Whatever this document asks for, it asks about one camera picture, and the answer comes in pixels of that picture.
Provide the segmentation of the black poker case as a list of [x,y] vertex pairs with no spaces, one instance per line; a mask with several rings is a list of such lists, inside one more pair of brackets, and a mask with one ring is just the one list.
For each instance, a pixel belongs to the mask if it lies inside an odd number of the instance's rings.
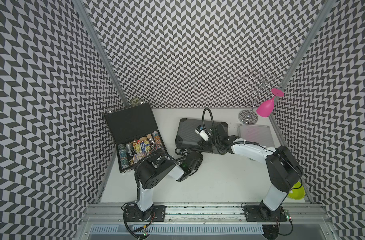
[[188,118],[180,119],[177,134],[175,137],[175,152],[178,155],[186,155],[188,152],[192,151],[200,152],[198,151],[198,142],[201,140],[201,137],[197,134],[197,127],[199,125],[202,125],[207,131],[210,128],[214,128],[218,124],[223,125],[224,130],[227,132],[228,135],[228,124],[225,122],[211,122]]
[[153,132],[158,133],[163,150],[167,152],[149,103],[106,114],[103,116],[103,119],[113,137],[113,142],[118,155],[120,155],[119,145],[127,145],[148,134],[152,135]]

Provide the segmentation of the silver aluminium poker case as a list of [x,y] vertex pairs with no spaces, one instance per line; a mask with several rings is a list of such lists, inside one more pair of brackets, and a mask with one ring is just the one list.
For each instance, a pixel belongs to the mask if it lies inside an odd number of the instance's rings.
[[256,142],[264,147],[275,147],[269,126],[266,125],[239,125],[238,135],[248,142]]

